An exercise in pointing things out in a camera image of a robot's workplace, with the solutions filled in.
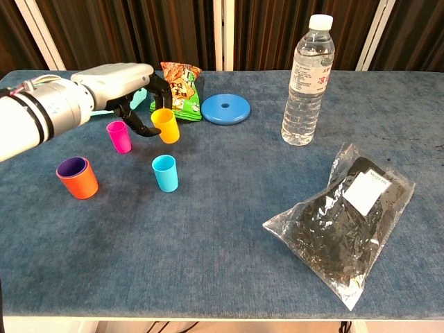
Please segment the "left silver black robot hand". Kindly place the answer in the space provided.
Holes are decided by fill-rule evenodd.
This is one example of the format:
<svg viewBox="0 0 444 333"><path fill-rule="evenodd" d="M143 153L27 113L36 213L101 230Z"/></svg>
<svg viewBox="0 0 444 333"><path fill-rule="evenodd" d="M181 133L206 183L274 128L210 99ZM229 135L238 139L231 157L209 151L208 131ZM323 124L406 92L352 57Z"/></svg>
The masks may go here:
<svg viewBox="0 0 444 333"><path fill-rule="evenodd" d="M144 88L152 93L155 109L171 108L169 83L145 63L114 63L77 72L71 81L86 87L94 99L95 110L113 111L133 132L142 137L154 137L158 128L145 126L131 110L130 102L136 91Z"/></svg>

